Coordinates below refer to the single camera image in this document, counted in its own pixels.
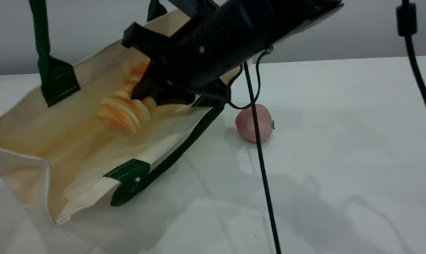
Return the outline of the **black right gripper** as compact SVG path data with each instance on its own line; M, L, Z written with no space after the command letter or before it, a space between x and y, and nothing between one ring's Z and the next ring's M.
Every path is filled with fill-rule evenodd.
M241 21L189 21L172 36L133 22L121 45L139 50L151 62L131 99L189 105L200 95L207 105L225 104L230 92L219 77L239 64L235 52L242 41Z

